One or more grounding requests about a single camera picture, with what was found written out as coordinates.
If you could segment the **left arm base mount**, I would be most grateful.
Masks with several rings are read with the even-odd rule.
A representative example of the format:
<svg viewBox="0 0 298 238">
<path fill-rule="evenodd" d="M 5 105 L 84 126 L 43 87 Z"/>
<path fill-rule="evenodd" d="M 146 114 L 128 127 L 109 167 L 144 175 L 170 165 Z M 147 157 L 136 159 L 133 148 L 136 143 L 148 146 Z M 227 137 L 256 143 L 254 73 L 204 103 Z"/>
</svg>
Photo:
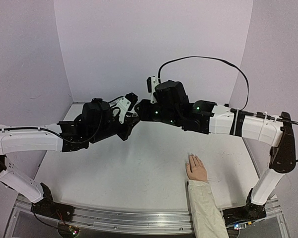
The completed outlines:
<svg viewBox="0 0 298 238">
<path fill-rule="evenodd" d="M 43 198 L 32 204 L 31 212 L 35 215 L 58 219 L 63 222 L 70 222 L 73 218 L 74 207 L 55 202 L 49 187 L 44 183 L 40 183 L 40 185 L 43 189 Z"/>
</svg>

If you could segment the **beige sleeved forearm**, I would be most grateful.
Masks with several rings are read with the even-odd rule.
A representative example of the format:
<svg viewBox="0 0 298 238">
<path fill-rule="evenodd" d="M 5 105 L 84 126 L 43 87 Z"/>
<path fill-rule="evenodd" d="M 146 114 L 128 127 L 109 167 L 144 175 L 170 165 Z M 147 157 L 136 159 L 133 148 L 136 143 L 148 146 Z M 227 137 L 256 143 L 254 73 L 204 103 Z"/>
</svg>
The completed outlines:
<svg viewBox="0 0 298 238">
<path fill-rule="evenodd" d="M 188 195 L 195 237 L 227 238 L 223 217 L 208 182 L 188 180 Z"/>
</svg>

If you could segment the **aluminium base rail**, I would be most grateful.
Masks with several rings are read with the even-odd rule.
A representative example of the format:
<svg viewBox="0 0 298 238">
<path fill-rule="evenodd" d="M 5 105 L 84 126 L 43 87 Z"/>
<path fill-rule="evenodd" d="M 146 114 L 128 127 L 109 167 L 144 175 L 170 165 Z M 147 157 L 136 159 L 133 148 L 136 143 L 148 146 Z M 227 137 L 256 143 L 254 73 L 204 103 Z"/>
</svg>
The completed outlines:
<svg viewBox="0 0 298 238">
<path fill-rule="evenodd" d="M 74 207 L 70 222 L 35 215 L 32 204 L 20 195 L 5 229 L 6 238 L 130 237 L 192 238 L 188 211 L 127 212 Z M 288 238 L 286 221 L 278 199 L 266 203 L 266 217 L 227 228 L 231 238 Z"/>
</svg>

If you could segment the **mannequin hand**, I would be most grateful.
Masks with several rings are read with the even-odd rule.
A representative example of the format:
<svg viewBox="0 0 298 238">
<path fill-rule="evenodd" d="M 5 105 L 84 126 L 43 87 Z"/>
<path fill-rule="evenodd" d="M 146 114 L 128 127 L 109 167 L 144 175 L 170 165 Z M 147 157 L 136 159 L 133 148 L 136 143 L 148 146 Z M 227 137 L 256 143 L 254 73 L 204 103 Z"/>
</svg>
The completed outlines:
<svg viewBox="0 0 298 238">
<path fill-rule="evenodd" d="M 190 180 L 208 181 L 207 170 L 198 156 L 190 154 L 186 163 L 186 173 Z"/>
</svg>

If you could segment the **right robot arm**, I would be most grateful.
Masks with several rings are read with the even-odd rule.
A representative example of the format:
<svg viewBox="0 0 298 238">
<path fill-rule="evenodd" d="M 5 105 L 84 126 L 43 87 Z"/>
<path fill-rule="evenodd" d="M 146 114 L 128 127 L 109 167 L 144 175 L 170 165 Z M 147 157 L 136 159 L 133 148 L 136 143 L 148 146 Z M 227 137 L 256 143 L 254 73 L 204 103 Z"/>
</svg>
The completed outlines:
<svg viewBox="0 0 298 238">
<path fill-rule="evenodd" d="M 296 166 L 296 146 L 290 115 L 251 113 L 215 102 L 189 101 L 181 82 L 167 81 L 149 90 L 150 99 L 135 105 L 141 121 L 155 121 L 203 134 L 225 134 L 270 145 L 270 162 L 253 187 L 250 202 L 262 206 L 284 174 Z"/>
</svg>

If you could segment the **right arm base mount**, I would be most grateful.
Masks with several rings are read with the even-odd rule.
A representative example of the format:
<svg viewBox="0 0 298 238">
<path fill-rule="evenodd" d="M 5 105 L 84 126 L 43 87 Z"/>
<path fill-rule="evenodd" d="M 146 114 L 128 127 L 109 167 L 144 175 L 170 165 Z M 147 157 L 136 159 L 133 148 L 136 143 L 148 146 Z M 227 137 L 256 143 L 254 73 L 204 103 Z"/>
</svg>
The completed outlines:
<svg viewBox="0 0 298 238">
<path fill-rule="evenodd" d="M 227 228 L 241 223 L 254 222 L 266 217 L 265 203 L 257 205 L 251 201 L 249 194 L 246 204 L 240 207 L 228 208 L 223 210 L 223 218 Z"/>
</svg>

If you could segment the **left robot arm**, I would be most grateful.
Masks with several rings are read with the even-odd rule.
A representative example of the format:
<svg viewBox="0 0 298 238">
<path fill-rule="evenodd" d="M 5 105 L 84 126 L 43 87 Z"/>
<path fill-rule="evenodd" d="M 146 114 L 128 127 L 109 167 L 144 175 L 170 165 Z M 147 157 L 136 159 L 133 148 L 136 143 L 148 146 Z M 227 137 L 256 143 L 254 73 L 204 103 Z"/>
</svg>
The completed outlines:
<svg viewBox="0 0 298 238">
<path fill-rule="evenodd" d="M 45 216 L 54 216 L 57 205 L 52 202 L 50 189 L 17 169 L 6 155 L 40 150 L 75 152 L 113 135 L 125 141 L 139 122 L 134 111 L 136 102 L 137 99 L 127 97 L 110 102 L 94 98 L 83 105 L 81 114 L 72 121 L 43 126 L 0 125 L 0 182 L 37 204 Z"/>
</svg>

